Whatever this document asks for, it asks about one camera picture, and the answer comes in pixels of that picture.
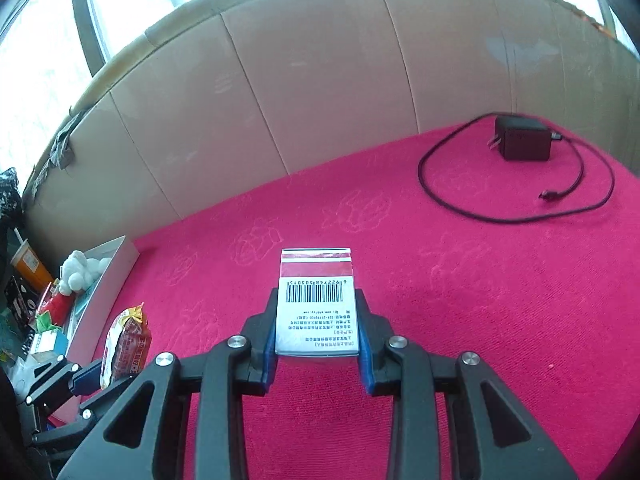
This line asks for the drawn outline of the red white packet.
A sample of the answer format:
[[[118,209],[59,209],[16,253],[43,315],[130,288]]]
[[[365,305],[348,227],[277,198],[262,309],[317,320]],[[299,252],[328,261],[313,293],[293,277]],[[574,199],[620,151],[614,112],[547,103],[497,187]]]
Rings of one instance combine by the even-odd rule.
[[[120,378],[139,374],[145,366],[152,334],[143,306],[120,312],[107,332],[99,379],[102,390]]]

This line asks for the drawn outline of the white plush bunny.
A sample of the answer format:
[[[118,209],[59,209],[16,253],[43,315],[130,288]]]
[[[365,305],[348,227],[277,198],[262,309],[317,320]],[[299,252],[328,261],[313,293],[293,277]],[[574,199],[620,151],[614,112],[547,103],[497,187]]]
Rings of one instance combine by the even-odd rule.
[[[74,250],[60,267],[56,289],[63,296],[85,292],[96,284],[111,261],[111,257],[89,258],[83,252]]]

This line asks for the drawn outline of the white red medicine box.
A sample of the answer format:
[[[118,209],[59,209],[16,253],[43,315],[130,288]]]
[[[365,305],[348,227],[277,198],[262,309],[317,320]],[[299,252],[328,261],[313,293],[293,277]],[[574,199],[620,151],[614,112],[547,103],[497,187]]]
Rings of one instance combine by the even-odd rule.
[[[359,353],[352,251],[284,248],[276,314],[276,353],[344,358]]]

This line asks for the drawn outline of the white cardboard tray box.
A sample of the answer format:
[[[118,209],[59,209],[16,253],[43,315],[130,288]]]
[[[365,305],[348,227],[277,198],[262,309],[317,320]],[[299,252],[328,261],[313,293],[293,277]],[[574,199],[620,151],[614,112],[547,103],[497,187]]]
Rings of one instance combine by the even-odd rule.
[[[86,256],[107,258],[108,265],[100,278],[75,300],[65,324],[66,358],[81,366],[93,360],[103,327],[139,252],[132,240],[123,235],[89,249]]]

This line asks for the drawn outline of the black smartphone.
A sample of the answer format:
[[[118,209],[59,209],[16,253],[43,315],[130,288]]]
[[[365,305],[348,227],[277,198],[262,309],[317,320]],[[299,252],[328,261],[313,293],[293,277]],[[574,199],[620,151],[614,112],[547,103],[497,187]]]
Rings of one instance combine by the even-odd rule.
[[[12,312],[16,322],[21,327],[27,327],[34,322],[40,296],[24,280],[21,275],[12,274],[3,289],[6,304]]]

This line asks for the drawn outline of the orange drink cup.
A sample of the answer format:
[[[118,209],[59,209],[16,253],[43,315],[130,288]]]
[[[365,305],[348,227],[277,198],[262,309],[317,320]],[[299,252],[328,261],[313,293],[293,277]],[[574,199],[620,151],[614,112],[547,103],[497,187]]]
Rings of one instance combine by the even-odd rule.
[[[10,260],[11,266],[36,292],[44,292],[53,282],[51,274],[30,246],[28,239],[22,237],[17,228],[13,232],[18,241],[18,248]]]

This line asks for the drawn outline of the black plastic bag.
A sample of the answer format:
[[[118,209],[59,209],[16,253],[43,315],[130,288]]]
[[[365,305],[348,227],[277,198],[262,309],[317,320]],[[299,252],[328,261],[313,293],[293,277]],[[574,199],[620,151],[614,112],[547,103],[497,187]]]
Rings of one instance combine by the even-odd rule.
[[[18,228],[23,224],[23,202],[18,192],[18,179],[14,167],[3,170],[0,174],[0,210],[1,225],[5,228]]]

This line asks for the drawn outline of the grey cloth on ledge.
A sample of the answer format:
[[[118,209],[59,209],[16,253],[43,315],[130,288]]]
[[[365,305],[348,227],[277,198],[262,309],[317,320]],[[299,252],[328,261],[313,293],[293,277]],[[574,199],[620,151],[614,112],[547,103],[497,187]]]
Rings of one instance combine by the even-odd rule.
[[[75,153],[70,146],[70,136],[87,113],[88,110],[85,108],[77,114],[66,117],[60,128],[56,130],[24,188],[23,205],[25,207],[30,207],[35,203],[39,188],[46,182],[51,169],[63,170],[75,160]]]

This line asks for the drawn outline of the black power adapter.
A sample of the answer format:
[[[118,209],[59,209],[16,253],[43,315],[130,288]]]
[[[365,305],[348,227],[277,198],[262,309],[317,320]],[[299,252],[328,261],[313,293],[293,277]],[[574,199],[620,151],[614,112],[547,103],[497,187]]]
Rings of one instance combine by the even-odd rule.
[[[498,115],[489,142],[507,162],[546,162],[554,140],[552,130],[538,119]]]

